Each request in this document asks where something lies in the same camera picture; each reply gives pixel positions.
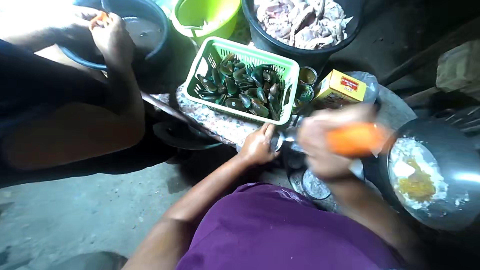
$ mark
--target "black pot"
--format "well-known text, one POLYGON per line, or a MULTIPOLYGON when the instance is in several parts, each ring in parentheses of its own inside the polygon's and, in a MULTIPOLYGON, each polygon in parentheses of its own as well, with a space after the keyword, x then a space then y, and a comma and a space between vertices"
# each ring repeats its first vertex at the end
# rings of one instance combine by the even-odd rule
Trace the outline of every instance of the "black pot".
MULTIPOLYGON (((104 10, 100 0, 80 0, 76 1, 75 4, 104 10)), ((164 35, 162 41, 157 45, 157 47, 155 47, 153 51, 145 56, 143 61, 133 63, 133 69, 136 74, 143 74, 152 70, 152 68, 161 67, 160 65, 164 64, 165 60, 167 60, 171 55, 171 46, 169 40, 170 20, 167 18, 163 10, 151 0, 108 0, 108 9, 110 9, 110 11, 107 12, 116 13, 122 18, 140 17, 154 22, 162 27, 164 35)), ((107 66, 104 63, 94 63, 85 60, 74 51, 63 46, 60 46, 60 49, 67 57, 83 66, 97 70, 107 70, 107 66)))
POLYGON ((345 48, 350 44, 360 31, 363 13, 363 0, 336 0, 340 4, 348 17, 353 19, 348 23, 345 32, 347 39, 338 45, 327 49, 299 49, 286 45, 267 34, 258 22, 256 13, 253 11, 253 0, 242 0, 243 13, 250 24, 250 34, 252 35, 255 47, 269 51, 274 54, 285 56, 297 61, 300 66, 310 66, 321 70, 330 55, 345 48))

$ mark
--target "wooden plank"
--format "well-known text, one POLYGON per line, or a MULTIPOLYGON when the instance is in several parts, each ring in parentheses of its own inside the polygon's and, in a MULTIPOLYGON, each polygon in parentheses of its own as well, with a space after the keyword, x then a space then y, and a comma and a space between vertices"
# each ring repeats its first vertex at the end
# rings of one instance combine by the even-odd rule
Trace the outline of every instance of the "wooden plank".
POLYGON ((479 29, 480 17, 477 17, 382 76, 378 82, 383 86, 387 86, 431 61, 437 62, 438 57, 444 52, 462 45, 469 40, 480 38, 479 29))

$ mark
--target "green bucket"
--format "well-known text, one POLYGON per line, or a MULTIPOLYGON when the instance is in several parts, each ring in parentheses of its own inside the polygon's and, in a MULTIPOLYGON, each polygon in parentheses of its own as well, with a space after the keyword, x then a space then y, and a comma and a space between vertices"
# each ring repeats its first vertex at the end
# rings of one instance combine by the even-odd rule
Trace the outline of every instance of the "green bucket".
POLYGON ((179 0, 170 19, 177 31, 200 46, 207 37, 229 38, 240 6, 241 0, 179 0))
POLYGON ((193 60, 192 67, 187 76, 185 96, 192 101, 206 105, 212 110, 217 110, 235 115, 237 117, 254 120, 257 122, 270 122, 276 125, 286 124, 290 120, 293 103, 297 92, 300 67, 292 59, 285 58, 255 47, 249 47, 237 42, 218 37, 209 37, 200 47, 197 56, 193 60), (281 98, 280 119, 278 121, 253 115, 250 113, 235 110, 229 107, 215 104, 201 99, 197 92, 203 88, 196 75, 209 76, 212 68, 215 68, 220 61, 229 53, 235 53, 235 57, 246 65, 273 64, 274 70, 280 79, 285 80, 285 93, 281 98))

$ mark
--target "person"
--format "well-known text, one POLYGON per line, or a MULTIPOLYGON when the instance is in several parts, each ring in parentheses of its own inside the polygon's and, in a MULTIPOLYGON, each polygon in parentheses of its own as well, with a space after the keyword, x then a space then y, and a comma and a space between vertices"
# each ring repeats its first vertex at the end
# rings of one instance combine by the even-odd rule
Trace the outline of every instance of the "person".
POLYGON ((172 205, 124 270, 400 269, 418 265, 416 236, 389 206, 349 171, 352 159, 327 150, 326 130, 371 118, 370 108, 322 110, 306 118, 298 140, 310 170, 323 179, 343 215, 318 210, 288 188, 238 187, 246 170, 272 161, 275 126, 250 134, 241 151, 172 205))
POLYGON ((80 6, 29 9, 22 11, 29 20, 21 22, 17 13, 0 14, 0 153, 8 168, 52 168, 132 147, 144 137, 133 41, 114 13, 90 31, 99 13, 80 6), (108 78, 58 53, 56 44, 71 43, 96 45, 108 78))

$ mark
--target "yellow box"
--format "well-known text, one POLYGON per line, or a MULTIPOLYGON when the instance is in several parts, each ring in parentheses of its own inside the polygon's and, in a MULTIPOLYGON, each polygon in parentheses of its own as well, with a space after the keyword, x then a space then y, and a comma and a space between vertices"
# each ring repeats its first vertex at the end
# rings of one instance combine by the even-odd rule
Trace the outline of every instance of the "yellow box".
POLYGON ((349 103, 362 102, 367 85, 337 70, 332 70, 317 86, 315 101, 329 108, 338 108, 349 103))

